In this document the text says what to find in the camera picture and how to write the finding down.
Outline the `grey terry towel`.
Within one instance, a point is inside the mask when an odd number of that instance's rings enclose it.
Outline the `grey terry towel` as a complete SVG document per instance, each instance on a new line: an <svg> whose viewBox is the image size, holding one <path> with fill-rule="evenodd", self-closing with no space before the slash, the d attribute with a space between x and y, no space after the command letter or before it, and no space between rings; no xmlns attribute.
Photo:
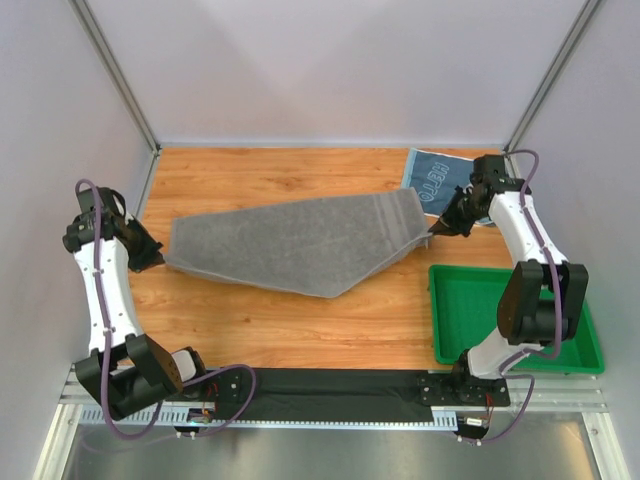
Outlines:
<svg viewBox="0 0 640 480"><path fill-rule="evenodd" d="M399 189L177 218L166 262L211 281L335 298L430 236L417 193Z"/></svg>

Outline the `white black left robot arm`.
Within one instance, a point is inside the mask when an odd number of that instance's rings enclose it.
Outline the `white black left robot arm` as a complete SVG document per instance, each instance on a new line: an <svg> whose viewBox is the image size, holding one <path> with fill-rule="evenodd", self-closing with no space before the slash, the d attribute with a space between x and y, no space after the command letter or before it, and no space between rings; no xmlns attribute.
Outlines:
<svg viewBox="0 0 640 480"><path fill-rule="evenodd" d="M62 242L82 275L90 314L88 355L76 363L76 376L112 419L122 420L181 393L205 367L193 348L171 353L138 321L129 275L163 264L161 243L119 192L81 180L75 194L80 212Z"/></svg>

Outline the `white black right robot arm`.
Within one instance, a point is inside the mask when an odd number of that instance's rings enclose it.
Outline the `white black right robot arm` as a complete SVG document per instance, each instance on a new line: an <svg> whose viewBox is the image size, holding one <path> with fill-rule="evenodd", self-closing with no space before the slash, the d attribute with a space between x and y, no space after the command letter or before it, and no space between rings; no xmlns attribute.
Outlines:
<svg viewBox="0 0 640 480"><path fill-rule="evenodd" d="M523 359L556 359L574 338L589 280L553 244L534 206L529 178L508 174L503 154L473 161L466 187L457 187L438 220L434 236L470 235L488 218L500 230L513 270L496 311L495 329L454 363L455 387L495 383Z"/></svg>

